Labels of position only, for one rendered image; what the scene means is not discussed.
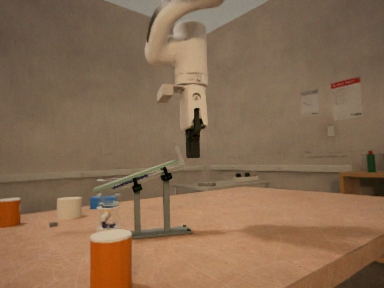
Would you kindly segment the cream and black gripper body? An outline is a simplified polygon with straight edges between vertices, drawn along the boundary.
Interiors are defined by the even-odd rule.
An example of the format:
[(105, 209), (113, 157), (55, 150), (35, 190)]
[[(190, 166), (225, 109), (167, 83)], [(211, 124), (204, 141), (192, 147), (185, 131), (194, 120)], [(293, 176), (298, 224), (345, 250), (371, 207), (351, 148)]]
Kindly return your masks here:
[[(208, 126), (206, 88), (188, 85), (177, 89), (180, 93), (180, 125), (181, 130), (194, 129), (194, 109), (199, 109), (200, 129)], [(204, 123), (203, 123), (204, 122)], [(205, 127), (206, 126), (206, 127)], [(193, 127), (193, 128), (192, 128)], [(204, 128), (205, 127), (205, 128)]]

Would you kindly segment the beige cylinder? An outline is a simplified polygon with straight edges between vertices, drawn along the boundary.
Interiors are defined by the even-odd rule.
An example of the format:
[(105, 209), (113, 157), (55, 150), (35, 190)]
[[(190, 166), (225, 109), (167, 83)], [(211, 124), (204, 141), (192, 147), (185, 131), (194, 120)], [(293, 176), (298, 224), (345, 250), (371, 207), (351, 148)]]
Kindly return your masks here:
[(81, 197), (57, 199), (57, 219), (68, 220), (79, 217), (81, 217)]

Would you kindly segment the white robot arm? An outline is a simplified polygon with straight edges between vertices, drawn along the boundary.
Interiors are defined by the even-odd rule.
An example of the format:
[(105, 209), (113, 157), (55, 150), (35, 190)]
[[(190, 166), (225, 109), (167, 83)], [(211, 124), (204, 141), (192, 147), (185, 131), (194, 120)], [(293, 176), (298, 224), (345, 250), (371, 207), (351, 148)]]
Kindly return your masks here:
[(172, 68), (175, 76), (175, 85), (162, 84), (157, 93), (157, 103), (167, 103), (181, 87), (208, 87), (205, 25), (198, 21), (183, 21), (175, 25), (174, 36), (169, 32), (184, 15), (219, 7), (224, 1), (162, 0), (155, 9), (147, 33), (146, 60), (153, 66)]

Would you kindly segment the blue rectangular block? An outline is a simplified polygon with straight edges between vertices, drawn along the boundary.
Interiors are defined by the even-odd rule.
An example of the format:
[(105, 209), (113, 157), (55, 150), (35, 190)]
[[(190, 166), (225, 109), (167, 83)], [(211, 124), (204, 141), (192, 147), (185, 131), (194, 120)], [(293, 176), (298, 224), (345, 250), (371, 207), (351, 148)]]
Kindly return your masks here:
[(90, 210), (97, 208), (96, 196), (90, 198)]

